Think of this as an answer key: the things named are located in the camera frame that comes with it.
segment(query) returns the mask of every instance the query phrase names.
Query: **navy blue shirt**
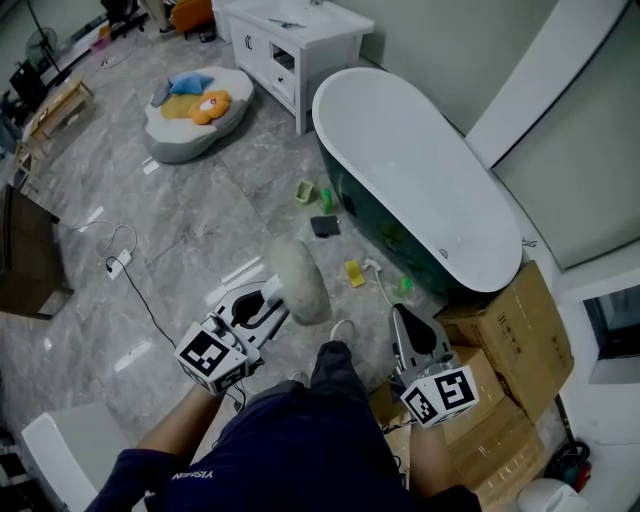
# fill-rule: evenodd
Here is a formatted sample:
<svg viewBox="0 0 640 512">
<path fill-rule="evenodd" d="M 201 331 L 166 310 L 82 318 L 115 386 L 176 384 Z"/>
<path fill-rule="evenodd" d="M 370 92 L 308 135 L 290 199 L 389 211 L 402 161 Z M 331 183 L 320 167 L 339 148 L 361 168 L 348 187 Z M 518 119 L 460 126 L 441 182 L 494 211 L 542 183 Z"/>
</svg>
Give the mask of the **navy blue shirt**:
<svg viewBox="0 0 640 512">
<path fill-rule="evenodd" d="M 480 512 L 464 487 L 417 502 L 370 409 L 323 396 L 263 398 L 229 422 L 209 454 L 187 464 L 125 450 L 88 510 L 130 510 L 149 491 L 148 510 Z"/>
</svg>

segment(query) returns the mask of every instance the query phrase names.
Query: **gray tile floor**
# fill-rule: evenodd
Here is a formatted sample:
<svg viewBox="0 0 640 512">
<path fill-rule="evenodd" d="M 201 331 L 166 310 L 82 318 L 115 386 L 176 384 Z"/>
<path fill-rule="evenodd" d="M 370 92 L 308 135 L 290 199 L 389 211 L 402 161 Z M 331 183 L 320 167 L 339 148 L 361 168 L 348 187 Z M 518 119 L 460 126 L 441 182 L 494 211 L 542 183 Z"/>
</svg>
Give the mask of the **gray tile floor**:
<svg viewBox="0 0 640 512">
<path fill-rule="evenodd" d="M 81 64 L 97 111 L 81 113 L 55 135 L 55 154 L 39 191 L 29 195 L 67 226 L 84 223 L 100 206 L 100 218 L 133 226 L 138 245 L 129 273 L 175 340 L 211 309 L 207 298 L 220 288 L 221 279 L 265 254 L 274 237 L 305 241 L 330 291 L 333 319 L 312 328 L 288 320 L 264 350 L 267 364 L 246 379 L 248 394 L 298 370 L 310 371 L 333 322 L 345 317 L 356 322 L 360 333 L 357 370 L 374 387 L 394 365 L 388 307 L 372 279 L 358 289 L 350 286 L 344 262 L 373 257 L 383 265 L 389 291 L 401 274 L 343 212 L 340 236 L 313 236 L 309 217 L 319 208 L 298 205 L 294 190 L 301 178 L 329 186 L 315 134 L 297 136 L 294 118 L 256 86 L 255 101 L 234 134 L 194 162 L 161 165 L 145 175 L 143 108 L 157 81 L 205 65 L 234 66 L 231 47 L 221 41 L 202 44 L 196 37 L 150 39 L 147 34 L 136 31 Z M 102 69 L 101 61 L 112 57 L 109 65 L 115 66 Z M 110 248 L 105 225 L 84 233 L 61 226 L 58 234 L 76 293 L 50 322 L 0 314 L 3 414 L 17 434 L 42 412 L 102 401 L 134 444 L 192 382 L 127 279 L 112 282 L 107 276 L 105 259 L 130 247 L 131 234 L 120 230 Z M 412 302 L 427 313 L 438 308 L 420 291 Z M 126 368 L 118 367 L 147 341 L 150 350 Z M 226 399 L 207 436 L 209 445 L 233 414 Z"/>
</svg>

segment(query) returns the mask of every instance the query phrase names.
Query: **white bathtub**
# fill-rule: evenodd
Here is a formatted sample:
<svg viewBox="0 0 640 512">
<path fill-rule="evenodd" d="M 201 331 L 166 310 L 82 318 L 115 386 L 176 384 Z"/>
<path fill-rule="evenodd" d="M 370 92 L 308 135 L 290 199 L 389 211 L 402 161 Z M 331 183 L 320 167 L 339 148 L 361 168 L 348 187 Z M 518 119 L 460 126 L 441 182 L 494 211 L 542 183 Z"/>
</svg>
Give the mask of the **white bathtub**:
<svg viewBox="0 0 640 512">
<path fill-rule="evenodd" d="M 522 258 L 511 210 L 462 138 L 420 91 L 385 71 L 347 69 L 318 89 L 313 121 L 343 203 L 342 182 L 330 169 L 335 162 L 433 257 L 413 251 L 413 263 L 431 259 L 478 292 L 499 290 L 511 281 Z M 345 207 L 354 213 L 355 207 Z M 360 220 L 375 236 L 386 228 L 382 220 L 371 224 L 377 216 L 372 211 Z M 402 252 L 402 240 L 389 247 L 385 236 L 387 252 Z"/>
</svg>

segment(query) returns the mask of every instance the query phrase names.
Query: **stuffed toy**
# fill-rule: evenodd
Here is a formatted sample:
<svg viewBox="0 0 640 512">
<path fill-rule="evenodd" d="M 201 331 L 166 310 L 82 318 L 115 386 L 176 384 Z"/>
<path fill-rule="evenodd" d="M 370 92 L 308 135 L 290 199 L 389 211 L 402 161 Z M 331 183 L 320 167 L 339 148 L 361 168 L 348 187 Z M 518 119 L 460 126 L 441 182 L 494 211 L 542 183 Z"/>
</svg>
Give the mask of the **stuffed toy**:
<svg viewBox="0 0 640 512">
<path fill-rule="evenodd" d="M 218 119 L 231 103 L 231 96 L 227 91 L 212 91 L 202 95 L 200 101 L 189 108 L 189 116 L 196 124 L 209 124 L 212 119 Z"/>
</svg>

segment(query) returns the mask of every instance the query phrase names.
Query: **electrical outlet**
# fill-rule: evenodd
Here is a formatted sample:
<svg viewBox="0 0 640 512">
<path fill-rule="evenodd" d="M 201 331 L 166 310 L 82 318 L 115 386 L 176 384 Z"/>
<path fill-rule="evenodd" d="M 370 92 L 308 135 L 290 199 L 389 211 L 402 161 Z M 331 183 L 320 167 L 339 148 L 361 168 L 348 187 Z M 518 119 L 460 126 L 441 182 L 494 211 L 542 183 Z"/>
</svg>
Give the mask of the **electrical outlet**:
<svg viewBox="0 0 640 512">
<path fill-rule="evenodd" d="M 115 281 L 116 277 L 118 277 L 122 273 L 122 269 L 131 263 L 131 253 L 126 249 L 120 253 L 118 256 L 118 260 L 109 260 L 109 265 L 111 266 L 111 271 L 107 269 L 107 273 L 112 281 Z"/>
</svg>

